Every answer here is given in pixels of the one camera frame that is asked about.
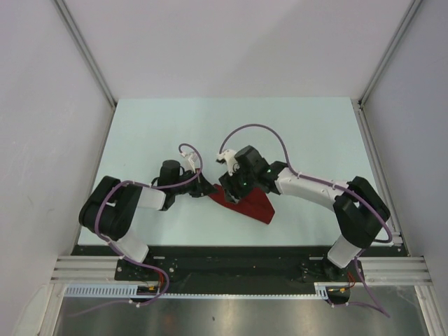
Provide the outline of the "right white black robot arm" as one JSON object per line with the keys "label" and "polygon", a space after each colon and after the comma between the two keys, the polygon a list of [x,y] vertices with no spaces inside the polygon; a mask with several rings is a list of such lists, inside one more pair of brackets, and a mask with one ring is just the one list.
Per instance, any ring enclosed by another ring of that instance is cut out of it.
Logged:
{"label": "right white black robot arm", "polygon": [[225,205],[254,207],[249,196],[260,191],[298,197],[335,214],[340,236],[323,263],[323,273],[331,281],[339,281],[347,274],[349,263],[371,246],[391,215],[375,189],[359,176],[338,184],[295,173],[285,162],[268,163],[252,146],[224,150],[216,160],[227,169],[219,178]]}

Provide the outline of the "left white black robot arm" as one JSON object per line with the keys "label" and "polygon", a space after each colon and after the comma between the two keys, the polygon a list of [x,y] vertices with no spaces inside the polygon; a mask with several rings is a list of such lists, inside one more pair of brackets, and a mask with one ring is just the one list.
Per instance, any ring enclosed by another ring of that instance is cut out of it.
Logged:
{"label": "left white black robot arm", "polygon": [[149,248],[131,229],[138,208],[167,211],[176,196],[193,198],[218,193],[195,167],[184,169],[176,160],[165,160],[152,186],[124,184],[120,179],[105,176],[84,203],[78,222],[103,239],[122,257],[132,260],[130,271],[138,279],[150,278],[155,263],[147,258]]}

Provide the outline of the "dark red cloth napkin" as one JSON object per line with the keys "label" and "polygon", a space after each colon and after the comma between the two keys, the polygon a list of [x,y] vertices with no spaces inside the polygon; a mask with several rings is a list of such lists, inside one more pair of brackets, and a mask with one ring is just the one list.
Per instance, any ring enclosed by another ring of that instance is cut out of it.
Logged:
{"label": "dark red cloth napkin", "polygon": [[261,189],[253,189],[248,196],[237,204],[233,204],[225,200],[224,189],[220,185],[214,184],[213,186],[217,189],[217,192],[208,195],[208,197],[215,203],[266,225],[272,222],[275,210],[268,196]]}

